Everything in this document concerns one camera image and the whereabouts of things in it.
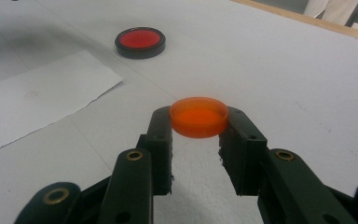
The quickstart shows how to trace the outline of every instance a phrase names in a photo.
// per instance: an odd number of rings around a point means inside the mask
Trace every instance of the metal screw head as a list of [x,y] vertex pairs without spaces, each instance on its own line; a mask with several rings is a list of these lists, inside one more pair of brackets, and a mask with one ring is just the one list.
[[127,160],[129,161],[138,161],[140,160],[142,157],[144,156],[144,154],[141,151],[138,150],[133,150],[129,153],[127,153]]
[[279,150],[275,152],[275,156],[283,161],[292,161],[295,159],[295,154],[285,150]]
[[47,194],[45,194],[45,197],[43,197],[43,203],[53,205],[62,202],[68,196],[69,196],[69,189],[66,188],[52,189]]

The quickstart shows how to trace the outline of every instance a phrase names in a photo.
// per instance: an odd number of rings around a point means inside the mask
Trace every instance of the table surface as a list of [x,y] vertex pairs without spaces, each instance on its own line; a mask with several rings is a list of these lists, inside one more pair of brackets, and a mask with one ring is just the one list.
[[[319,20],[319,19],[313,18],[320,13],[319,10],[320,10],[321,6],[318,6],[317,2],[312,3],[312,4],[314,4],[315,8],[310,7],[310,11],[306,10],[306,12],[304,12],[304,15],[301,15],[301,14],[291,12],[288,10],[284,10],[281,8],[272,7],[272,6],[268,6],[265,4],[260,4],[255,1],[252,1],[252,0],[232,0],[232,1],[244,4],[249,7],[259,8],[261,10],[265,10],[267,12],[271,12],[271,13],[274,13],[274,14],[277,14],[280,16],[284,16],[284,17],[290,18],[295,21],[301,21],[306,24],[314,25],[314,26],[317,26],[317,27],[320,27],[320,28],[323,28],[323,29],[326,29],[329,31],[337,32],[339,34],[350,35],[350,36],[358,38],[358,29],[353,29],[351,27],[344,26],[346,20],[342,21],[343,19],[346,18],[346,16],[348,16],[348,17],[350,16],[350,15],[346,15],[346,14],[348,14],[346,11],[348,10],[348,8],[354,7],[353,3],[348,3],[348,2],[342,3],[342,0],[339,0],[334,3],[332,1],[330,1],[329,4],[337,4],[337,5],[347,4],[347,6],[339,7],[339,6],[324,5],[325,10],[326,10],[324,13],[324,17],[321,20]],[[337,11],[334,11],[330,7],[337,8]],[[315,14],[315,11],[314,11],[316,8],[319,8],[319,10],[317,10],[317,12],[318,12],[317,14]]]
[[[159,56],[120,57],[131,27],[166,35]],[[358,187],[358,38],[227,0],[0,0],[0,80],[87,50],[124,80],[86,108],[0,148],[0,223],[40,189],[109,176],[152,112],[190,96],[244,111],[269,148],[301,156],[328,186]],[[155,223],[262,223],[235,195],[217,137],[173,134],[172,195]]]

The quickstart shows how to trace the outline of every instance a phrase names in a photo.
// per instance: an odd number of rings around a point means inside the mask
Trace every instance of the wooden edge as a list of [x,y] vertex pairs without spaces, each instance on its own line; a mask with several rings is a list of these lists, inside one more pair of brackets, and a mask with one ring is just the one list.
[[295,21],[301,21],[310,25],[318,26],[323,29],[333,31],[342,35],[349,35],[358,38],[358,30],[352,29],[351,27],[332,23],[330,21],[321,21],[312,17],[304,16],[292,11],[284,10],[277,7],[268,6],[251,0],[231,0],[236,3],[240,3],[249,7],[255,7],[258,9],[265,10],[267,12],[277,14]]

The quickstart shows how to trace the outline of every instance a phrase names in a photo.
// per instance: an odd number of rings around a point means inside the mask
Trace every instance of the red disc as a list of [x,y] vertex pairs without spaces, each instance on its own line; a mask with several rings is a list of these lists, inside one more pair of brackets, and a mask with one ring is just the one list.
[[151,30],[134,30],[127,32],[120,38],[120,44],[133,49],[148,48],[160,41],[159,34]]

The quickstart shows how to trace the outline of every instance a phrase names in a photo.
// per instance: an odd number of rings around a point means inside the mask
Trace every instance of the orange disc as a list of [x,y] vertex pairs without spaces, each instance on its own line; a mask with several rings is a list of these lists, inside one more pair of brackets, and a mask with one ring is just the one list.
[[227,127],[228,109],[220,101],[207,97],[190,97],[177,101],[170,108],[172,127],[179,134],[207,138],[220,134]]

